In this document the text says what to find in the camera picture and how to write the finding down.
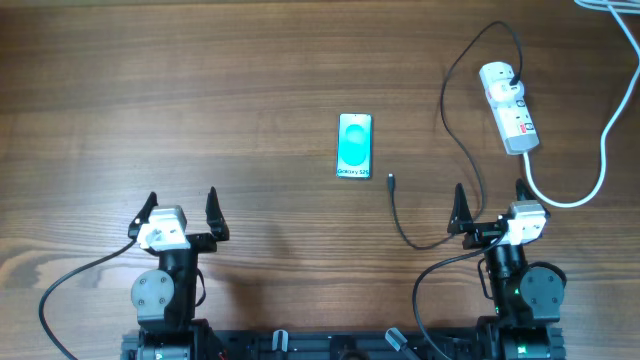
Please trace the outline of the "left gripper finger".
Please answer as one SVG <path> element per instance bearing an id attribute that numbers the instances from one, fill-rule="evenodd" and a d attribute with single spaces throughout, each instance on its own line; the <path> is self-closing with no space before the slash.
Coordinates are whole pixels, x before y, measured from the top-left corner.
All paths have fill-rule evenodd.
<path id="1" fill-rule="evenodd" d="M 210 188 L 205 206 L 206 223 L 213 235 L 228 235 L 229 228 L 221 211 L 217 191 Z"/>
<path id="2" fill-rule="evenodd" d="M 143 224 L 149 222 L 149 216 L 151 215 L 152 210 L 158 205 L 157 202 L 157 194 L 155 192 L 151 192 L 141 208 L 138 214 L 134 217 L 132 222 L 130 223 L 131 231 L 139 231 Z"/>

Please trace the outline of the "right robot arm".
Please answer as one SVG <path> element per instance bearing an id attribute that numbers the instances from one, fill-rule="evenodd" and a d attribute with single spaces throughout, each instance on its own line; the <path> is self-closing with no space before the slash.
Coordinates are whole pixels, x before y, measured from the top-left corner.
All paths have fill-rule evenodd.
<path id="1" fill-rule="evenodd" d="M 477 222 L 461 184 L 455 187 L 447 231 L 462 234 L 465 250 L 479 250 L 488 282 L 485 297 L 496 307 L 494 316 L 478 319 L 479 359 L 560 360 L 567 357 L 560 320 L 566 274 L 548 262 L 528 262 L 524 247 L 538 240 L 550 213 L 524 181 L 516 182 L 516 200 L 493 222 Z"/>

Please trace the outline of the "blue screen smartphone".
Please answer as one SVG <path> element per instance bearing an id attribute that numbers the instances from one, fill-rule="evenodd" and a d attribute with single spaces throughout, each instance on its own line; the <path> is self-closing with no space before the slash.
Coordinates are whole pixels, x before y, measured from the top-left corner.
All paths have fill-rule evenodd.
<path id="1" fill-rule="evenodd" d="M 369 179 L 372 165 L 373 117 L 363 113 L 339 116 L 336 176 Z"/>

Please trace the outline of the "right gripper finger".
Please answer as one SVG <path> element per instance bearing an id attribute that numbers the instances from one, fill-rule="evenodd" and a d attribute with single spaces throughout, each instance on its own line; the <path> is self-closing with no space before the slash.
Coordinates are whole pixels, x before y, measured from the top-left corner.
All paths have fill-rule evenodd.
<path id="1" fill-rule="evenodd" d="M 468 207 L 464 187 L 461 183 L 455 186 L 453 208 L 448 224 L 449 231 L 472 231 L 473 217 Z"/>
<path id="2" fill-rule="evenodd" d="M 522 178 L 519 178 L 515 184 L 516 198 L 518 201 L 535 200 L 536 196 L 531 192 L 527 184 Z"/>

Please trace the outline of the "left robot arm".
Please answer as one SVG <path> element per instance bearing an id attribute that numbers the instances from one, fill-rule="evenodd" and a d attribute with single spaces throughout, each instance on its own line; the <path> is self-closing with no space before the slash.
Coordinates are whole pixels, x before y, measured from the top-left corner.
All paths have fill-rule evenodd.
<path id="1" fill-rule="evenodd" d="M 201 253 L 214 253 L 229 239 L 229 228 L 212 188 L 205 205 L 204 233 L 188 234 L 181 206 L 162 207 L 152 192 L 128 228 L 128 237 L 159 260 L 156 269 L 140 275 L 131 288 L 131 302 L 140 326 L 122 338 L 122 359 L 226 359 L 227 350 L 205 319 L 195 317 L 205 294 L 196 295 L 204 276 Z"/>

